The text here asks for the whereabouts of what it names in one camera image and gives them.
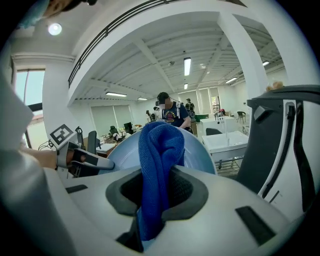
light blue bowl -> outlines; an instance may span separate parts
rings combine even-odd
[[[190,132],[181,129],[184,136],[184,166],[203,171],[210,174],[216,174],[216,168],[211,156],[204,145]],[[139,166],[138,142],[141,131],[138,131],[121,142],[108,156],[108,159],[115,163],[112,171],[101,170],[99,174],[115,172]]]

white ceiling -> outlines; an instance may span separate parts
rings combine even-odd
[[[82,33],[109,1],[98,0],[93,6],[81,3],[71,11],[40,20],[35,27],[19,29],[13,34],[12,52],[38,52],[71,56],[73,47]],[[48,26],[52,23],[59,23],[62,26],[62,32],[58,36],[52,36],[48,33]]]
[[[127,100],[136,101],[138,97],[154,98],[162,91],[184,91],[184,83],[188,83],[189,90],[243,77],[237,55],[217,25],[216,18],[203,21],[197,17],[199,13],[180,14],[141,28],[137,33],[139,38],[128,42],[125,48],[97,67],[91,82],[78,95],[77,102],[118,99],[107,97],[105,92],[124,93],[124,90],[128,94]],[[237,18],[253,40],[262,61],[281,61],[276,45],[262,24]],[[191,57],[189,76],[184,76],[186,57]],[[98,86],[93,85],[95,81],[99,81]]]

black t-shirt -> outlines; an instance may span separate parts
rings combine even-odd
[[[173,102],[172,108],[162,110],[162,119],[175,127],[180,127],[185,121],[184,118],[187,118],[188,116],[189,114],[186,107],[183,104],[180,104],[180,118],[178,118],[176,101]]]

ceiling light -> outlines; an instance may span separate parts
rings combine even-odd
[[[185,58],[184,59],[184,75],[189,76],[190,75],[190,68],[191,68],[191,58]]]
[[[231,82],[234,81],[234,80],[237,80],[237,78],[236,78],[236,77],[231,78],[229,81],[226,81],[225,83],[226,83],[226,84],[229,84],[229,83],[231,83]]]
[[[115,92],[106,92],[105,95],[111,95],[111,96],[119,96],[119,97],[127,97],[126,94],[122,93],[115,93]]]
[[[62,27],[59,23],[52,23],[48,27],[48,32],[53,36],[59,35],[61,33],[61,31],[62,31]]]

white table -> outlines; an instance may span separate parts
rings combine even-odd
[[[96,148],[96,152],[100,154],[105,154],[108,150],[114,148],[117,144],[116,143],[106,143],[102,144],[100,147]]]
[[[238,130],[228,132],[228,137],[229,145],[225,133],[202,136],[202,142],[215,162],[245,154],[249,137]]]
[[[225,132],[226,128],[229,133],[238,130],[237,121],[233,117],[223,116],[223,118],[224,120],[222,117],[201,119],[200,123],[197,124],[198,135],[206,135],[207,128],[214,128],[222,133]]]

